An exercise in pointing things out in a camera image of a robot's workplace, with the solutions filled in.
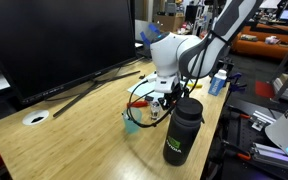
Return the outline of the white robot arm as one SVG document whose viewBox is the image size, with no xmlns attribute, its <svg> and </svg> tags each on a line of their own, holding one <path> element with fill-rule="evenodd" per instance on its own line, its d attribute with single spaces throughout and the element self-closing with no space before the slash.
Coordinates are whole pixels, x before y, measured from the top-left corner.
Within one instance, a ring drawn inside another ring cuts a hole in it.
<svg viewBox="0 0 288 180">
<path fill-rule="evenodd" d="M 153 39 L 150 51 L 157 74 L 154 91 L 164 94 L 164 98 L 159 99 L 164 110 L 184 91 L 180 77 L 200 79 L 209 75 L 243 23 L 255 14 L 262 2 L 227 0 L 204 38 L 165 32 Z"/>
</svg>

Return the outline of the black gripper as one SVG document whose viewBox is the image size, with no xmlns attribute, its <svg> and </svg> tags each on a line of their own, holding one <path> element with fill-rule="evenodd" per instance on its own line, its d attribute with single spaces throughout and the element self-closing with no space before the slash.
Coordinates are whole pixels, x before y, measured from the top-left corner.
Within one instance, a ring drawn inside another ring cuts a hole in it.
<svg viewBox="0 0 288 180">
<path fill-rule="evenodd" d="M 189 89 L 182 84 L 175 86 L 171 93 L 165 93 L 162 97 L 158 99 L 159 104 L 163 110 L 168 110 L 175 101 L 177 101 L 182 95 L 186 96 Z"/>
</svg>

